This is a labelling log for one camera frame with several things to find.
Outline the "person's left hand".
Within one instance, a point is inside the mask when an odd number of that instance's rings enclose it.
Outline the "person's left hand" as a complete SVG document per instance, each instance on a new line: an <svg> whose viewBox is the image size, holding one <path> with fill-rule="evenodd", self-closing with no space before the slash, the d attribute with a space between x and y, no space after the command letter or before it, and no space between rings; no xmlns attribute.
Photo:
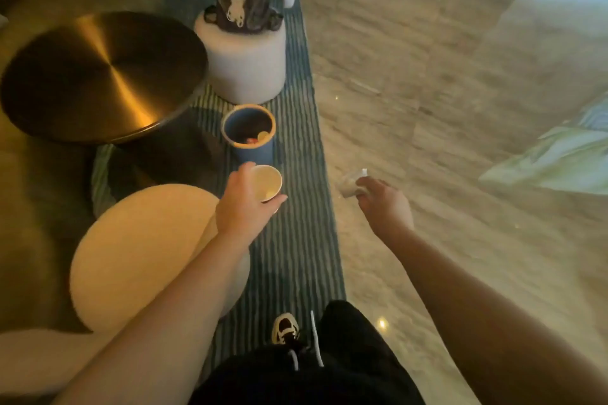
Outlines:
<svg viewBox="0 0 608 405"><path fill-rule="evenodd" d="M260 202L255 198L252 181L255 165L244 163L229 175L216 208L218 235L231 239L237 248L250 246L272 218L260 213Z"/></svg>

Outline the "green white patterned cloth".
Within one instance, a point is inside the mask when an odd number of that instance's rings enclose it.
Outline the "green white patterned cloth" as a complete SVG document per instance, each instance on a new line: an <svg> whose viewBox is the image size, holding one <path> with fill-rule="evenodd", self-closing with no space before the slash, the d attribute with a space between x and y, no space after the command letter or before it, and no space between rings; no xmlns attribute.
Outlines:
<svg viewBox="0 0 608 405"><path fill-rule="evenodd" d="M608 196L608 90L479 180Z"/></svg>

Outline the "person's right hand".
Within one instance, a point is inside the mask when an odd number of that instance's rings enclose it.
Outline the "person's right hand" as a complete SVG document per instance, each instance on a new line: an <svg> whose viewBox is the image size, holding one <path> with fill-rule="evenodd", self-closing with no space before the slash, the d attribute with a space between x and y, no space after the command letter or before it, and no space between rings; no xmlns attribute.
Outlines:
<svg viewBox="0 0 608 405"><path fill-rule="evenodd" d="M383 183L383 197L362 212L374 234L392 247L414 231L414 216L405 194L382 179L378 180Z"/></svg>

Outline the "blue striped rug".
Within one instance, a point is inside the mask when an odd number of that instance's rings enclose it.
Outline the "blue striped rug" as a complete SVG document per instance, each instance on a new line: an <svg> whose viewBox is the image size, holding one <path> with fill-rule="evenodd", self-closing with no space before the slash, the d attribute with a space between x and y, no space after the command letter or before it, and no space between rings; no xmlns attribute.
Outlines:
<svg viewBox="0 0 608 405"><path fill-rule="evenodd" d="M161 13L193 26L212 0L163 0ZM256 239L250 251L245 291L219 323L199 383L232 355L266 344L277 315L291 312L304 332L310 311L320 316L326 304L345 297L331 193L309 63L308 39L300 0L288 10L286 82L279 96L264 105L278 124L274 162L283 176L287 202L278 218ZM221 140L220 122L231 106L207 85L193 107L203 130ZM112 146L98 149L91 175L91 196L98 217L117 202L111 194L108 164Z"/></svg>

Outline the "clear wrapper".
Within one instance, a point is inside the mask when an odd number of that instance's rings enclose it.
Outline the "clear wrapper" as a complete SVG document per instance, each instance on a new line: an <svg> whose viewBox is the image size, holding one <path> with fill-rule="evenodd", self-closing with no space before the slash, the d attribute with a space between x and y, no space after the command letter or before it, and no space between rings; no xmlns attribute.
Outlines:
<svg viewBox="0 0 608 405"><path fill-rule="evenodd" d="M360 178L365 178L367 176L367 169L351 171L344 175L337 187L338 192L342 196L342 198L347 199L358 195L368 195L369 190L367 189L367 187L360 186L357 184L357 181Z"/></svg>

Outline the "person's right forearm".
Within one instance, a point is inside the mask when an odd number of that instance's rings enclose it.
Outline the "person's right forearm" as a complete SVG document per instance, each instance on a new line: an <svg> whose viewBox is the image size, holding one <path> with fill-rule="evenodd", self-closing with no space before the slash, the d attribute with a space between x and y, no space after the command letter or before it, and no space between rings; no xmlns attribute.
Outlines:
<svg viewBox="0 0 608 405"><path fill-rule="evenodd" d="M482 405L608 405L608 379L546 325L407 226L372 225Z"/></svg>

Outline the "white paper cup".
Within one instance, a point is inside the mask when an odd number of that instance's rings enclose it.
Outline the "white paper cup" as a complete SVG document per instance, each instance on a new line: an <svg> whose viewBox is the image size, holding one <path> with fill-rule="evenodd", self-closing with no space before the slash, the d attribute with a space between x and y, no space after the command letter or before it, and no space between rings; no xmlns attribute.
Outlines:
<svg viewBox="0 0 608 405"><path fill-rule="evenodd" d="M255 165L252 169L252 176L255 198L259 202L269 202L281 193L283 178L275 167Z"/></svg>

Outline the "person's left forearm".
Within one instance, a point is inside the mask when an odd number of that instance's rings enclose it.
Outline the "person's left forearm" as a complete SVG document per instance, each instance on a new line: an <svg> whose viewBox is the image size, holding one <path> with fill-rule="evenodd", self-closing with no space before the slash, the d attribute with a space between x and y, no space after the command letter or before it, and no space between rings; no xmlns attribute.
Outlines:
<svg viewBox="0 0 608 405"><path fill-rule="evenodd" d="M52 405L186 405L251 243L219 232Z"/></svg>

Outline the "person's black trousers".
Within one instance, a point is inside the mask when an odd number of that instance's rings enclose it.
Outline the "person's black trousers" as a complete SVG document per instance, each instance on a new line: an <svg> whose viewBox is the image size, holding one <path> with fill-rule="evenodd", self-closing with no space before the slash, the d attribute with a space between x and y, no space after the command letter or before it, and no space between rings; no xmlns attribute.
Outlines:
<svg viewBox="0 0 608 405"><path fill-rule="evenodd" d="M195 389L188 405L426 405L383 337L350 302L334 300L316 322L324 368L313 335L296 352L266 345L232 356Z"/></svg>

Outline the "round brushed metal side table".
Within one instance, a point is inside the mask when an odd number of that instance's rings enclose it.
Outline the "round brushed metal side table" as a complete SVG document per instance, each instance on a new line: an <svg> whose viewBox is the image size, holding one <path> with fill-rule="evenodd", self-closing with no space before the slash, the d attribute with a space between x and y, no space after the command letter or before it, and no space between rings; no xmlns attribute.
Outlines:
<svg viewBox="0 0 608 405"><path fill-rule="evenodd" d="M153 185L212 192L216 139L192 102L206 84L206 48L192 28L134 11L79 17L37 35L0 76L0 106L19 130L88 151L113 145Z"/></svg>

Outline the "blue bin with orange rim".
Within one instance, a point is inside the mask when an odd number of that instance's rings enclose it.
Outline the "blue bin with orange rim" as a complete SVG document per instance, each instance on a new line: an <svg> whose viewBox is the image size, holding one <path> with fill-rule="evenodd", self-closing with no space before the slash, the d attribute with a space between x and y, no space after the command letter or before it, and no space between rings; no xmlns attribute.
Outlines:
<svg viewBox="0 0 608 405"><path fill-rule="evenodd" d="M256 104L237 105L223 117L220 131L237 163L275 165L277 121L269 109ZM262 131L270 136L259 143L256 138Z"/></svg>

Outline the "long white drawstring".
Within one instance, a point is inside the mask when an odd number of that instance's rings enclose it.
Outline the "long white drawstring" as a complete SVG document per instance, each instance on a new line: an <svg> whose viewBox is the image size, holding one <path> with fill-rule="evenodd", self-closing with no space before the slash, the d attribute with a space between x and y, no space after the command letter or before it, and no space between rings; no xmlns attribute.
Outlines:
<svg viewBox="0 0 608 405"><path fill-rule="evenodd" d="M314 350L315 358L317 361L317 365L320 368L324 368L324 362L323 362L322 354L321 354L321 350L320 350L319 335L318 335L317 327L316 327L315 313L313 310L310 310L309 318L310 318L310 322L311 322L311 332L313 335L313 350Z"/></svg>

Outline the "black and white shoe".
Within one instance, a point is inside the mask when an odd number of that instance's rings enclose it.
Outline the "black and white shoe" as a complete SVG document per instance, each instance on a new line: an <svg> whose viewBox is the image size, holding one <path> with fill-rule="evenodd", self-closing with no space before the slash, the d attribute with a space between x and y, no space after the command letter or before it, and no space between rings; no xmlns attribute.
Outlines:
<svg viewBox="0 0 608 405"><path fill-rule="evenodd" d="M283 313L275 319L270 341L275 346L286 346L296 352L299 350L300 326L293 314Z"/></svg>

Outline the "white round pouf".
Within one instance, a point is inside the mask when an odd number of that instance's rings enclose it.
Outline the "white round pouf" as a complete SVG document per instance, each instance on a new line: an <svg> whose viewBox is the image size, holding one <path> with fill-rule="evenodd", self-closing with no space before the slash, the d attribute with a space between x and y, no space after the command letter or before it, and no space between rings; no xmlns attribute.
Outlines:
<svg viewBox="0 0 608 405"><path fill-rule="evenodd" d="M73 255L69 291L95 333L122 328L217 234L219 199L185 184L142 189L88 229Z"/></svg>

